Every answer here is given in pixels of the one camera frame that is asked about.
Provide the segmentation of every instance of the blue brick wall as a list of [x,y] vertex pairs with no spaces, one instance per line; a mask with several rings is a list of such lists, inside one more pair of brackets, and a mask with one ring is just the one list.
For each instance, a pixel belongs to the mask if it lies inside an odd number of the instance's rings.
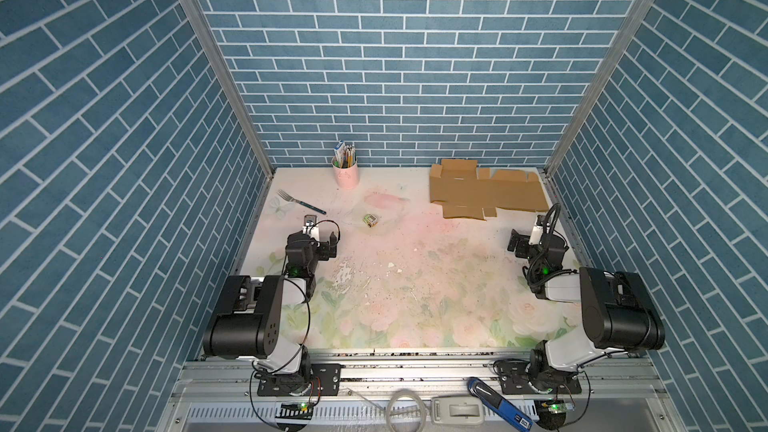
[[177,0],[0,0],[0,430],[145,430],[264,183]]
[[643,275],[689,430],[766,430],[768,0],[656,0],[555,181],[594,262]]
[[631,1],[200,3],[278,166],[542,166]]

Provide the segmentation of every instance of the table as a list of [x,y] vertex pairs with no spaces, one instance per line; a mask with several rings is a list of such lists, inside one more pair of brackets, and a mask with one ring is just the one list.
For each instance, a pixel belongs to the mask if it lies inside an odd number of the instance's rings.
[[[429,202],[428,174],[363,168],[358,187],[341,190],[329,167],[278,168],[240,273],[281,273],[288,235],[314,213],[279,198],[282,188],[342,230],[338,256],[317,266],[309,348],[530,348],[581,323],[578,304],[536,299],[522,276],[526,262],[507,252],[511,230],[530,233],[535,213],[445,219]],[[380,223],[367,227],[365,213]],[[336,230],[320,227],[322,240]],[[564,266],[579,266],[571,250]],[[305,304],[284,306],[280,333],[301,341],[306,321]]]

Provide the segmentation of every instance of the cardboard flap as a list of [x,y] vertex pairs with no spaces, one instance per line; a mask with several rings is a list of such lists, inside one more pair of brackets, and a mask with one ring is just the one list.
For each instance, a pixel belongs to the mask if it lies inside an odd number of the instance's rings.
[[445,218],[495,217],[496,207],[528,212],[549,210],[538,176],[525,170],[477,168],[477,160],[444,158],[429,170],[429,200]]

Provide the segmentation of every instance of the blue utility knife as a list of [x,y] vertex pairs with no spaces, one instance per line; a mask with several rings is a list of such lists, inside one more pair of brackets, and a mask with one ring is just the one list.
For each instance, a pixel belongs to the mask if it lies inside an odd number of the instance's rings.
[[509,400],[500,395],[499,392],[492,389],[490,385],[476,377],[470,377],[467,382],[469,393],[480,399],[486,407],[493,410],[499,417],[510,423],[520,432],[529,432],[533,426],[533,421],[527,415],[513,406]]

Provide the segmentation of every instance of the pencil holder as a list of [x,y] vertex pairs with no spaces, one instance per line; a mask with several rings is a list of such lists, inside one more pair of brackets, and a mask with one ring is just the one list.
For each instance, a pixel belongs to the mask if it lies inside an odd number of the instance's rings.
[[360,182],[357,161],[347,168],[333,166],[333,175],[336,177],[336,184],[338,184],[339,188],[355,188],[358,182]]

